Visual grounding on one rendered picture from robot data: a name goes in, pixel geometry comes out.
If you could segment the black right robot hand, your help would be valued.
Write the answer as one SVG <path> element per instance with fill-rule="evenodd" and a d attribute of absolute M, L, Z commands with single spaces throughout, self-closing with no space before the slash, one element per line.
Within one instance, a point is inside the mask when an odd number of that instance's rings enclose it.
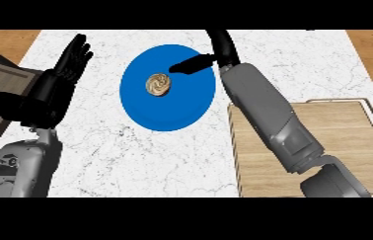
<path fill-rule="evenodd" d="M 214 54 L 200 54 L 170 67 L 172 73 L 192 75 L 213 66 L 217 62 L 220 68 L 232 68 L 241 63 L 239 55 L 231 34 L 226 30 L 207 30 L 211 39 Z"/>

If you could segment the blue round plate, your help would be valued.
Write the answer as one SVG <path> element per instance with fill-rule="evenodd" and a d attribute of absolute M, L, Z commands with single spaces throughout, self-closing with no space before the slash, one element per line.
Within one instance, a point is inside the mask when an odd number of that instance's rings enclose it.
<path fill-rule="evenodd" d="M 194 124 L 206 114 L 216 93 L 211 68 L 192 75 L 172 73 L 170 67 L 200 55 L 191 47 L 164 44 L 150 48 L 132 61 L 120 85 L 121 104 L 132 120 L 145 128 L 173 131 Z M 167 74 L 172 88 L 166 96 L 147 90 L 152 75 Z"/>

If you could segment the brown swirl cupcake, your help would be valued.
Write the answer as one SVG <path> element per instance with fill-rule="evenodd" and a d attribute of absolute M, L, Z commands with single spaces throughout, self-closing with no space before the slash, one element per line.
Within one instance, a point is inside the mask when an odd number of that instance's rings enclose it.
<path fill-rule="evenodd" d="M 154 74 L 147 81 L 148 93 L 155 97 L 163 97 L 172 89 L 172 78 L 164 73 Z"/>

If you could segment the pale wooden tray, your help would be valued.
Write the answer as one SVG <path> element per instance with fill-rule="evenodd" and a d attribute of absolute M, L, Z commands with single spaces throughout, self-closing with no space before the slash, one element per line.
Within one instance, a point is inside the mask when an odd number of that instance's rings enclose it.
<path fill-rule="evenodd" d="M 338 157 L 373 195 L 373 120 L 366 102 L 313 100 L 295 103 L 294 109 L 325 153 Z M 239 196 L 301 197 L 301 182 L 321 168 L 290 174 L 241 110 L 229 105 L 228 112 Z"/>

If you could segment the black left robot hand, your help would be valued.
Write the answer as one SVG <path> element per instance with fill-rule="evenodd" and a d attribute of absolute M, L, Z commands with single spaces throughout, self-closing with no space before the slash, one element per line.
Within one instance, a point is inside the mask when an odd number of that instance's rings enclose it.
<path fill-rule="evenodd" d="M 58 64 L 48 69 L 27 96 L 0 92 L 0 118 L 18 121 L 21 126 L 55 128 L 63 122 L 76 84 L 93 56 L 86 35 L 71 40 Z"/>

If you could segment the brown wooden box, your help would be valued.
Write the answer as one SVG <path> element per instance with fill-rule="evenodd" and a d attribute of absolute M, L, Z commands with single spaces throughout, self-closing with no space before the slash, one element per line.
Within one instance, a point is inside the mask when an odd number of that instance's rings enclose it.
<path fill-rule="evenodd" d="M 42 74 L 42 70 L 20 67 L 0 55 L 0 136 L 18 118 L 21 103 Z"/>

